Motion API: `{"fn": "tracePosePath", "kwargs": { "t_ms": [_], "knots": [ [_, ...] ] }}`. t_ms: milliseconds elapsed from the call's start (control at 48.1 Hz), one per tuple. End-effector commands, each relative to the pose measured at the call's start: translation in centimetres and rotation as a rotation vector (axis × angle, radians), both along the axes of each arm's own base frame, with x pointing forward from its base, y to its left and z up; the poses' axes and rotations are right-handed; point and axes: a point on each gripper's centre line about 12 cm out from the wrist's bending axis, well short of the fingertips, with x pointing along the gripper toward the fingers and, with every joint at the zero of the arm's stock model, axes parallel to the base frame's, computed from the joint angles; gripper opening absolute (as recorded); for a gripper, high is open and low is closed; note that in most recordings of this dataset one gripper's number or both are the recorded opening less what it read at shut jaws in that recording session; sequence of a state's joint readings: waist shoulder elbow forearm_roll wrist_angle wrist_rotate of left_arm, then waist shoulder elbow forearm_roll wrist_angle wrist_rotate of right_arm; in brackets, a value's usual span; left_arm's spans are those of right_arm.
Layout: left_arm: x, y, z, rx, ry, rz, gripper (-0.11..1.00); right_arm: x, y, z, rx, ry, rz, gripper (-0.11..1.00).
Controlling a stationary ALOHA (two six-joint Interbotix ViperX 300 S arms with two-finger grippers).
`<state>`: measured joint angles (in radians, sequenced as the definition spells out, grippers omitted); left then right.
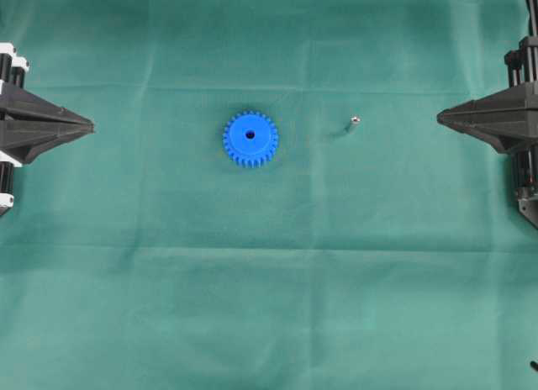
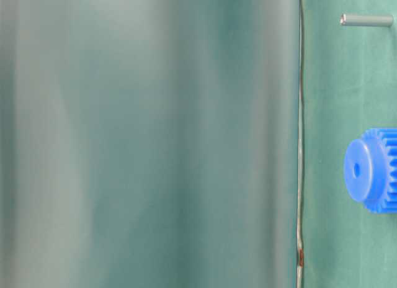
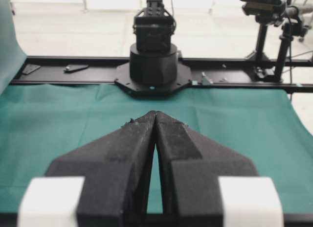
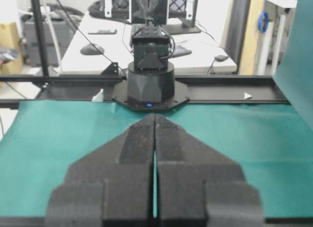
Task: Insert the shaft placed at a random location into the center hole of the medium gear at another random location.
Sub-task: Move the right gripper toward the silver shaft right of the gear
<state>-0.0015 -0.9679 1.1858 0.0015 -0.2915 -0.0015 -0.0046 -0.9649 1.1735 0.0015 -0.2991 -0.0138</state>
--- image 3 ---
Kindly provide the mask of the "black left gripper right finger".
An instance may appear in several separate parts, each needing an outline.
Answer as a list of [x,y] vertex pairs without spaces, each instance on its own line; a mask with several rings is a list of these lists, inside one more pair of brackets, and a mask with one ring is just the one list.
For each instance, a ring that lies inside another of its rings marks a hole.
[[253,162],[163,112],[156,132],[164,213],[178,227],[223,226],[218,176],[258,176]]

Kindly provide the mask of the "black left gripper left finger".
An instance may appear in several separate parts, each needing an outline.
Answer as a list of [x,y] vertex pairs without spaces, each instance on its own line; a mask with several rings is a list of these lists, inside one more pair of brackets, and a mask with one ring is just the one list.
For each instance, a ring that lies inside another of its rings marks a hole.
[[83,176],[76,217],[81,227],[122,227],[146,214],[156,112],[52,161],[48,177]]

